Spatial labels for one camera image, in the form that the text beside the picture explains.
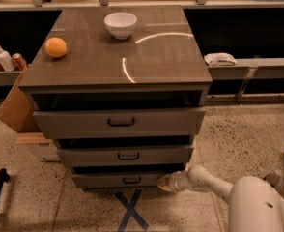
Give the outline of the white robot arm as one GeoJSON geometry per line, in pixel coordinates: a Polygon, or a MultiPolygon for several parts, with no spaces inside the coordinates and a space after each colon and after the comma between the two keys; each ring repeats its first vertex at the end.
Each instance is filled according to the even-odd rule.
{"type": "Polygon", "coordinates": [[[160,189],[211,191],[228,204],[228,232],[284,232],[284,198],[263,179],[245,176],[234,184],[201,165],[162,176],[160,189]]]}

